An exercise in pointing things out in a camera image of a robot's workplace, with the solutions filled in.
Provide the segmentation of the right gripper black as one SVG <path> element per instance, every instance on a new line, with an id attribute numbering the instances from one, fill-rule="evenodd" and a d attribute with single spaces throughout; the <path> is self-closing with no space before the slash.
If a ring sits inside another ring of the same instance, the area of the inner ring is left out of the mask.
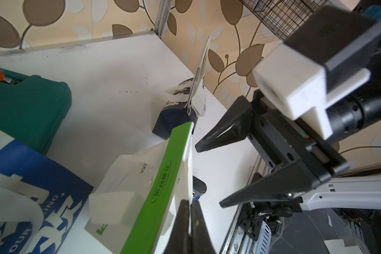
<path id="1" fill-rule="evenodd" d="M 220 201 L 223 208 L 249 202 L 288 201 L 348 170 L 349 163 L 303 120 L 289 120 L 263 93 L 238 97 L 196 145 L 198 153 L 248 138 L 270 174 Z"/>

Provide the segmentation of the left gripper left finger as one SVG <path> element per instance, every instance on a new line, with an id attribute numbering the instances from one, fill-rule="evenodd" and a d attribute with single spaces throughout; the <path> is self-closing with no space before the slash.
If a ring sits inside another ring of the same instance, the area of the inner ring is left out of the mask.
<path id="1" fill-rule="evenodd" d="M 189 235 L 189 224 L 189 201 L 181 200 L 164 254 L 190 254 L 191 237 Z"/>

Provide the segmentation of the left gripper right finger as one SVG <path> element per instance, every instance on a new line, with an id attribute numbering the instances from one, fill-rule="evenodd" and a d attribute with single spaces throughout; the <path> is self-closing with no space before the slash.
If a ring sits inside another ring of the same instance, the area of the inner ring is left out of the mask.
<path id="1" fill-rule="evenodd" d="M 190 206 L 190 250 L 192 254 L 215 254 L 198 200 Z"/>

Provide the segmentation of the blue stapler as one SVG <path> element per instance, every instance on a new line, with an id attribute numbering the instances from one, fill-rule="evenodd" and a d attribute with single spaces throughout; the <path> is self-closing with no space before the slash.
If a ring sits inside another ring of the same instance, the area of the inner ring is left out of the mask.
<path id="1" fill-rule="evenodd" d="M 193 176 L 193 199 L 198 200 L 207 191 L 206 184 L 199 178 Z"/>

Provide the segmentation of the dark blue bag white handles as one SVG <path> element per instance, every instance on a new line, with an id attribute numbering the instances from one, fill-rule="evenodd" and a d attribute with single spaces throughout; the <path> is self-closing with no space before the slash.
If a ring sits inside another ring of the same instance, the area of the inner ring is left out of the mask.
<path id="1" fill-rule="evenodd" d="M 174 128 L 187 123 L 197 123 L 206 113 L 204 78 L 211 38 L 208 37 L 194 77 L 178 86 L 165 90 L 167 103 L 159 113 L 152 133 L 167 140 Z"/>

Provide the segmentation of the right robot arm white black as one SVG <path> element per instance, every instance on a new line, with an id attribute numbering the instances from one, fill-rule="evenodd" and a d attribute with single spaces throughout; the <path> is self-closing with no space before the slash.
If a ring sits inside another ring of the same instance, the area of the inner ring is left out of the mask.
<path id="1" fill-rule="evenodd" d="M 264 57 L 243 51 L 235 70 L 256 91 L 195 148 L 248 139 L 269 171 L 222 207 L 381 210 L 381 1 L 325 5 Z"/>

